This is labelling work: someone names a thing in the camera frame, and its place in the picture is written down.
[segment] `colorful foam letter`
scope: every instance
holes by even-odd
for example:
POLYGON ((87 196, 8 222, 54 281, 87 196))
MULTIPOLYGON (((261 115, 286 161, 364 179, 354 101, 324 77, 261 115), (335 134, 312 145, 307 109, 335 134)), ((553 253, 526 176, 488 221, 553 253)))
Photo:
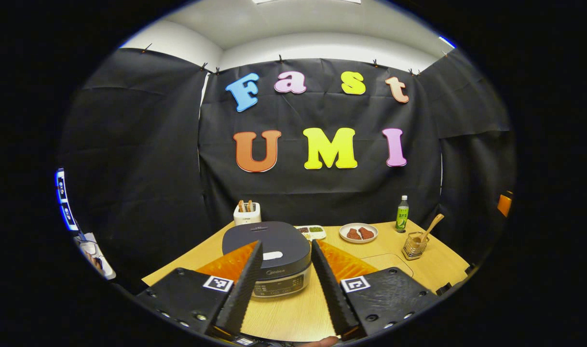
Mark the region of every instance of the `colorful foam letter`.
POLYGON ((399 103, 406 103, 409 101, 409 97, 403 94, 403 88, 405 88, 405 84, 399 81, 396 77, 390 77, 385 81, 386 84, 390 85, 390 90, 392 90, 392 96, 396 101, 399 103))
POLYGON ((278 138, 280 131, 267 130, 261 133, 265 138, 265 159, 256 161, 253 159, 253 140, 257 137, 254 132, 242 132, 233 136, 236 142, 235 161, 243 171, 264 172, 276 165, 278 158, 278 138))
POLYGON ((235 100, 238 103, 238 107, 236 108, 238 112, 242 112, 257 103, 256 97, 252 97, 250 94, 257 94, 259 92, 257 85, 253 82, 258 80, 259 75, 253 72, 238 79, 238 81, 231 83, 225 88, 225 90, 231 92, 233 97, 235 97, 235 100))
POLYGON ((298 71, 287 71, 278 75, 280 81, 276 82, 274 89, 276 92, 300 94, 306 92, 304 85, 304 74, 298 71))
POLYGON ((362 95, 366 92, 366 86, 362 83, 364 77, 361 73, 345 71, 340 75, 340 79, 344 82, 341 85, 343 92, 355 95, 362 95))
POLYGON ((307 169, 321 169, 322 163, 319 161, 319 153, 327 167, 332 166, 337 154, 336 167, 338 169, 357 167, 357 161, 353 158, 355 130, 352 128, 338 129, 331 142, 320 128, 304 129, 303 134, 308 138, 308 161, 304 163, 304 167, 307 169))
POLYGON ((401 145, 403 130, 387 128, 381 132, 388 138, 388 153, 390 156, 385 164, 388 164, 388 166, 404 166, 407 164, 407 160, 403 158, 403 146, 401 145))

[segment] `utensil holder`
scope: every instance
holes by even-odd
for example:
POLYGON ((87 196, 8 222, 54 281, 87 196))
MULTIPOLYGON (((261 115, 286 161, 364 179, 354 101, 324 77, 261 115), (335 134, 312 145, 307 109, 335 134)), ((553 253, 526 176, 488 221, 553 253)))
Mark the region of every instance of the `utensil holder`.
POLYGON ((261 206, 258 202, 253 202, 252 212, 240 212, 238 206, 233 210, 233 221, 236 226, 240 224, 260 223, 261 222, 261 206))
POLYGON ((430 241, 428 237, 420 242, 416 242, 414 240, 415 237, 419 239, 422 234, 423 233, 421 232, 415 231, 407 235, 407 240, 405 240, 405 244, 403 246, 403 254, 407 260, 418 259, 426 250, 426 246, 430 241))

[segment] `black curtain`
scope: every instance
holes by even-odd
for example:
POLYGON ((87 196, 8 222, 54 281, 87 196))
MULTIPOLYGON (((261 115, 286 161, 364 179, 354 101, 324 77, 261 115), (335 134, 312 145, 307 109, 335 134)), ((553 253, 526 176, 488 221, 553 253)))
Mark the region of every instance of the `black curtain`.
POLYGON ((335 59, 295 59, 240 66, 210 75, 199 121, 201 178, 212 228, 233 220, 239 200, 261 204, 263 220, 294 225, 339 226, 350 222, 377 223, 396 219, 402 195, 409 196, 410 219, 427 225, 439 203, 439 141, 428 98, 417 77, 372 64, 335 59), (298 71, 307 90, 301 94, 276 92, 278 75, 298 71), (345 94, 341 74, 359 72, 366 92, 345 94), (243 112, 225 88, 256 73, 256 105, 243 112), (406 85, 408 103, 392 97, 389 77, 406 85), (338 128, 355 130, 353 147, 357 167, 307 170, 305 128, 321 128, 331 141, 338 128), (388 167, 384 128, 403 131, 401 142, 407 164, 388 167), (278 130, 278 160, 269 171, 246 172, 236 165, 234 134, 255 132, 253 158, 265 158, 261 132, 278 130))
POLYGON ((499 237, 501 194, 516 184, 514 133, 501 98, 459 49, 419 75, 437 125, 443 182, 433 234, 478 263, 499 237))
POLYGON ((129 290, 211 235, 197 153, 206 74, 171 55, 119 49, 68 113, 59 165, 73 214, 129 290))

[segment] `pink letter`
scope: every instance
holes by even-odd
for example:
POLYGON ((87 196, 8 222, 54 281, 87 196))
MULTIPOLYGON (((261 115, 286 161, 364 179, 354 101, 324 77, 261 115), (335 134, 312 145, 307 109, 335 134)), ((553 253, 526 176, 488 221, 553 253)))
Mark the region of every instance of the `pink letter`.
POLYGON ((390 157, 385 164, 388 166, 404 166, 407 160, 403 158, 403 147, 401 145, 401 135, 403 130, 396 128, 387 128, 381 131, 388 138, 388 153, 390 157))
POLYGON ((283 72, 278 75, 278 79, 280 79, 280 81, 276 82, 274 85, 276 92, 293 92, 294 94, 306 92, 306 86, 304 85, 304 75, 301 72, 283 72))

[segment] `hand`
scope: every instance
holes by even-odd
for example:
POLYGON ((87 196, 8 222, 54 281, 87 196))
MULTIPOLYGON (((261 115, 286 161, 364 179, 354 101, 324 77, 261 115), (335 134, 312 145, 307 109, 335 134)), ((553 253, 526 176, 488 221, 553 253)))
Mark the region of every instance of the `hand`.
POLYGON ((336 336, 328 336, 326 338, 322 338, 319 341, 304 343, 304 345, 300 345, 298 347, 330 347, 335 345, 338 342, 338 338, 336 336))
POLYGON ((92 255, 90 253, 87 253, 86 251, 83 251, 83 254, 88 258, 88 260, 98 270, 98 272, 104 274, 104 270, 102 270, 102 264, 100 262, 100 259, 92 257, 92 255))

